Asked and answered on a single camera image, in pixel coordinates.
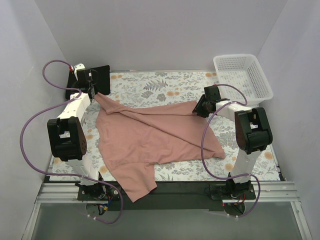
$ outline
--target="laundry basket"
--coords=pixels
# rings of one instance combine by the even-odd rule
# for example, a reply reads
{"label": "laundry basket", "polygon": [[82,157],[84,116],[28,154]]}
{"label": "laundry basket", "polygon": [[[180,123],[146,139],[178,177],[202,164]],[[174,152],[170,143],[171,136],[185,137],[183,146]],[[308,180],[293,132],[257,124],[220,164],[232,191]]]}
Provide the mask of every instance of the laundry basket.
{"label": "laundry basket", "polygon": [[[219,83],[229,84],[246,96],[248,105],[256,105],[271,99],[274,94],[258,59],[251,54],[221,55],[213,58]],[[231,87],[219,87],[221,97],[243,101],[243,97]]]}

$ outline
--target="garment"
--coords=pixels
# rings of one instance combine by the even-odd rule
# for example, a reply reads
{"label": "garment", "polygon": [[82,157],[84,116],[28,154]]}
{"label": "garment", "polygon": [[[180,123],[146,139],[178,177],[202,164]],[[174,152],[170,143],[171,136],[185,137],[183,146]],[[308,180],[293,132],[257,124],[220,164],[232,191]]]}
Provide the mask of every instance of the garment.
{"label": "garment", "polygon": [[[134,202],[156,188],[155,164],[201,159],[201,138],[207,121],[193,115],[196,101],[149,108],[131,108],[98,93],[98,148],[110,173]],[[205,158],[224,158],[209,128]]]}

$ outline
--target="gray floor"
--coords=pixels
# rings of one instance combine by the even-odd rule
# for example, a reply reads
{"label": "gray floor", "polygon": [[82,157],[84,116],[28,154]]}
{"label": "gray floor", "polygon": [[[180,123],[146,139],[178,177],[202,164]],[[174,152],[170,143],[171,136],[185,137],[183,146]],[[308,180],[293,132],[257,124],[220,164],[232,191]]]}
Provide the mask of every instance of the gray floor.
{"label": "gray floor", "polygon": [[[116,214],[117,212],[106,212],[103,218],[111,220]],[[86,205],[82,203],[41,204],[33,240],[95,238],[113,240],[302,239],[290,202],[259,203],[251,214],[238,220],[208,213],[206,210],[124,211],[120,220],[113,225],[106,225],[88,218]]]}

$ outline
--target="floral tablecloth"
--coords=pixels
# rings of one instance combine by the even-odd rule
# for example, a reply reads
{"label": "floral tablecloth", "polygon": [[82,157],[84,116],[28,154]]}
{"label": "floral tablecloth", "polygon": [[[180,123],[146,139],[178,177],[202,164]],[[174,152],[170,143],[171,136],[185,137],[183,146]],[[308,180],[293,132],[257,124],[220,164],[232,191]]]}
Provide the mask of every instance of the floral tablecloth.
{"label": "floral tablecloth", "polygon": [[[110,74],[109,98],[131,108],[154,106],[199,100],[204,87],[218,82],[214,72],[119,72]],[[82,128],[87,140],[87,154],[92,159],[93,167],[100,171],[105,181],[115,181],[104,164],[98,149],[99,133],[96,118],[100,105],[92,101],[82,117]],[[225,177],[233,169],[238,145],[235,138],[235,124],[221,116],[214,117],[210,123],[214,134],[221,143],[226,158],[206,160],[209,170],[220,177]],[[73,173],[70,166],[59,158],[53,161],[52,172]],[[258,158],[253,174],[261,181],[279,181],[274,156],[270,147]],[[73,176],[51,176],[51,181],[77,181]],[[212,181],[215,180],[205,171],[200,160],[172,162],[155,165],[156,181]]]}

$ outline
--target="wall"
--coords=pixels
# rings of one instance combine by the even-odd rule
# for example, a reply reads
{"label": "wall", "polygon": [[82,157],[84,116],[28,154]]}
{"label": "wall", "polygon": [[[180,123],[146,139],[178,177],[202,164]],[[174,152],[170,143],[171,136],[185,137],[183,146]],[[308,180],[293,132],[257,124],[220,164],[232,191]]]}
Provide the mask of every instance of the wall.
{"label": "wall", "polygon": [[[34,0],[2,0],[0,22],[0,239],[18,240],[43,177],[25,163],[19,135],[34,113],[64,100],[63,91],[49,86],[41,74],[46,62],[64,56]],[[66,85],[68,68],[57,63],[47,73]],[[36,118],[26,130],[26,153],[41,169],[47,169],[51,152],[46,122],[59,111]]]}
{"label": "wall", "polygon": [[65,58],[111,70],[210,70],[262,48],[287,0],[35,0]]}
{"label": "wall", "polygon": [[288,0],[258,59],[274,97],[263,104],[280,168],[320,235],[320,0]]}

